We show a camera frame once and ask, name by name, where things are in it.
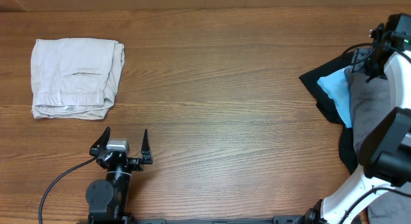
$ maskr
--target black cloth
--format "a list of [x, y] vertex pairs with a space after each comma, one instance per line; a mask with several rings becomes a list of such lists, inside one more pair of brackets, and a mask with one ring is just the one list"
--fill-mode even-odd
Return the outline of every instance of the black cloth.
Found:
[[337, 70], [347, 67], [350, 65], [352, 58], [352, 52], [346, 54], [345, 56], [339, 56], [334, 60], [300, 76], [301, 82], [317, 100], [317, 108], [320, 110], [322, 115], [324, 115], [329, 122], [341, 124], [344, 127], [338, 150], [340, 160], [345, 164], [350, 173], [353, 173], [358, 165], [353, 146], [353, 129], [345, 127], [344, 122], [338, 115], [334, 101], [330, 99], [321, 89], [317, 81], [320, 77], [328, 76]]

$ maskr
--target folded white cloth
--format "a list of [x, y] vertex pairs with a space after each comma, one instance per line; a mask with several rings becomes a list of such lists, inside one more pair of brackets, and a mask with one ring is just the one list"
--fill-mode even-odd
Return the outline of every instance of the folded white cloth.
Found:
[[34, 118], [103, 119], [114, 104], [123, 65], [124, 45], [115, 40], [36, 40]]

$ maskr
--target dark gray fabric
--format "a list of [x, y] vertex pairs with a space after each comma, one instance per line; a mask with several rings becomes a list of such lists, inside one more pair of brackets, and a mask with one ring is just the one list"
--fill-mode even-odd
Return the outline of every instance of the dark gray fabric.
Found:
[[[390, 89], [387, 80], [373, 79], [366, 83], [368, 76], [345, 72], [349, 86], [350, 114], [353, 122], [354, 149], [359, 152], [364, 139], [390, 112]], [[411, 192], [411, 185], [401, 189]], [[394, 193], [386, 193], [368, 206], [370, 224], [411, 223], [411, 199]]]

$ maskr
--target wooden table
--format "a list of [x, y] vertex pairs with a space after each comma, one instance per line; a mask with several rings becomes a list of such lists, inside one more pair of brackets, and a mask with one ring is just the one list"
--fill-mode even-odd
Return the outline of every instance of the wooden table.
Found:
[[[138, 218], [270, 218], [302, 214], [349, 176], [342, 127], [327, 122], [298, 76], [411, 6], [0, 14], [0, 223], [37, 223], [40, 199], [90, 158], [111, 126], [154, 165], [133, 175]], [[94, 37], [126, 47], [116, 104], [103, 121], [30, 113], [36, 39]], [[85, 220], [85, 190], [105, 170], [63, 178], [44, 223]]]

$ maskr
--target light blue fabric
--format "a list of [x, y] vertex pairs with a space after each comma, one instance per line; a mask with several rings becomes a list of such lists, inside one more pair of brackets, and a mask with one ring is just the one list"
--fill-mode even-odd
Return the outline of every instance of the light blue fabric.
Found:
[[334, 101], [338, 115], [347, 128], [352, 128], [351, 116], [349, 113], [349, 88], [345, 79], [344, 70], [340, 69], [333, 74], [319, 78], [317, 84]]

